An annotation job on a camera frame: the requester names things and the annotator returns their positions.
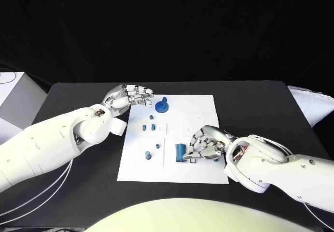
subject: table surface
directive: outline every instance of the table surface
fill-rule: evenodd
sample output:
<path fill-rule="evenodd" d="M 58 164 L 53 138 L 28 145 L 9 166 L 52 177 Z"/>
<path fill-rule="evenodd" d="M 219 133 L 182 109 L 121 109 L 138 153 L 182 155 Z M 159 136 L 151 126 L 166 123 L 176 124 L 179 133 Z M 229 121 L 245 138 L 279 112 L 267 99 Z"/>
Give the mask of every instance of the table surface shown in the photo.
<path fill-rule="evenodd" d="M 118 84 L 55 84 L 35 123 L 100 103 L 107 92 Z M 264 136 L 287 146 L 295 154 L 330 159 L 282 82 L 137 84 L 153 89 L 156 94 L 213 95 L 222 129 L 239 137 L 249 134 Z M 128 119 L 128 113 L 130 111 L 120 116 L 124 121 Z M 111 134 L 101 144 L 92 146 L 75 158 L 66 182 L 53 198 L 32 214 L 5 226 L 89 227 L 121 209 L 164 198 L 216 200 L 258 209 L 300 225 L 308 227 L 321 225 L 304 205 L 274 185 L 264 194 L 259 194 L 232 180 L 229 185 L 117 181 L 124 138 L 125 135 Z M 65 167 L 66 165 L 25 180 L 0 193 L 2 212 L 29 200 L 51 185 Z M 0 222 L 29 212 L 46 200 L 52 192 L 43 194 L 15 213 L 3 216 Z M 315 208 L 313 210 L 320 218 L 334 225 L 333 214 Z"/>

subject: blue object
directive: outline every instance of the blue object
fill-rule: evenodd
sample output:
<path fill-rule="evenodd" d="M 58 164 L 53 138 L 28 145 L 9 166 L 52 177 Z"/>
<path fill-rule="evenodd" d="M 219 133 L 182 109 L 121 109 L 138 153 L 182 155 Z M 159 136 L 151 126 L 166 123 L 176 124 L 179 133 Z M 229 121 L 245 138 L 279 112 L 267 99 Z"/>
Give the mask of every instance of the blue object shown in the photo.
<path fill-rule="evenodd" d="M 177 144 L 176 145 L 176 161 L 186 163 L 187 161 L 183 159 L 183 155 L 186 154 L 186 145 Z"/>
<path fill-rule="evenodd" d="M 151 154 L 150 154 L 148 151 L 146 152 L 146 159 L 147 159 L 147 160 L 151 159 Z"/>
<path fill-rule="evenodd" d="M 163 97 L 163 100 L 156 104 L 156 111 L 164 113 L 169 110 L 167 97 Z"/>

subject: white sheet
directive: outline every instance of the white sheet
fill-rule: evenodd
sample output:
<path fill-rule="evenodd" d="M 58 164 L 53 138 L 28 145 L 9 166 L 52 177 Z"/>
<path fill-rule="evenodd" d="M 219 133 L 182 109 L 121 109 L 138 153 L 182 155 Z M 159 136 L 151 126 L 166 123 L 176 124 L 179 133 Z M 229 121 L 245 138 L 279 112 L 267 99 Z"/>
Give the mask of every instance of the white sheet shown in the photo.
<path fill-rule="evenodd" d="M 169 111 L 159 113 L 154 106 L 163 97 L 167 97 Z M 213 96 L 156 95 L 151 100 L 153 108 L 131 107 L 118 181 L 228 184 L 223 158 L 218 162 L 205 159 L 196 163 L 176 162 L 176 144 L 186 144 L 187 152 L 195 132 L 205 125 L 219 127 Z M 159 131 L 151 131 L 153 123 L 161 126 Z M 156 148 L 159 141 L 163 141 L 160 149 Z"/>

